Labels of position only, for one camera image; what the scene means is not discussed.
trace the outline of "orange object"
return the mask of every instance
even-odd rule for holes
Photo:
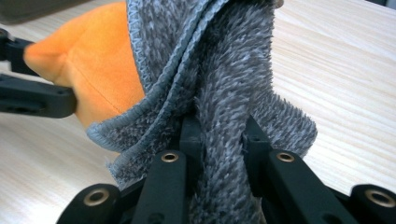
[[[123,2],[69,21],[29,46],[24,60],[44,79],[73,88],[76,115],[85,128],[120,115],[144,97]]]

